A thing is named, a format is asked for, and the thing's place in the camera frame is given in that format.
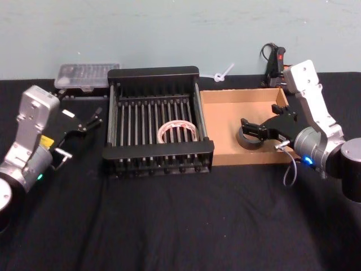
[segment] metal rods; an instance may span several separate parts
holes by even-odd
[[[118,126],[117,145],[121,147],[154,145],[157,142],[157,132],[160,126],[171,120],[186,120],[193,122],[189,96],[128,98],[118,102],[120,125]],[[186,128],[173,128],[164,134],[165,143],[182,143],[192,141],[192,136]],[[171,157],[141,157],[127,159],[124,167],[140,165],[159,167],[163,163],[182,166],[183,159],[192,163],[190,155],[180,158]]]

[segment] wall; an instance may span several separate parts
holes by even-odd
[[[0,2],[0,79],[54,78],[62,63],[125,68],[196,65],[263,73],[259,50],[285,64],[361,71],[360,0],[11,0]]]

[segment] plastic lid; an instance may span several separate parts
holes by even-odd
[[[57,89],[82,89],[108,87],[108,71],[119,69],[120,65],[111,64],[63,64],[55,80]]]

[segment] black fabric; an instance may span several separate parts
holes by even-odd
[[[319,77],[346,138],[360,137],[361,74]],[[200,87],[255,88],[261,80],[202,79]],[[0,157],[14,140],[21,93],[33,84],[53,88],[51,80],[0,81]],[[105,114],[107,102],[63,106],[86,119],[99,106]],[[109,180],[99,170],[105,129],[73,142],[71,163],[46,172],[28,194],[0,236],[0,270],[361,270],[361,209],[339,181],[302,165],[292,188],[282,184],[286,165]]]

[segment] cardboard tray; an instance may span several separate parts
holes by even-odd
[[[201,101],[208,137],[214,141],[213,165],[288,163],[287,154],[276,151],[276,140],[266,141],[257,150],[242,148],[236,139],[241,118],[261,124],[275,116],[272,104],[288,105],[281,89],[230,89],[201,91]]]

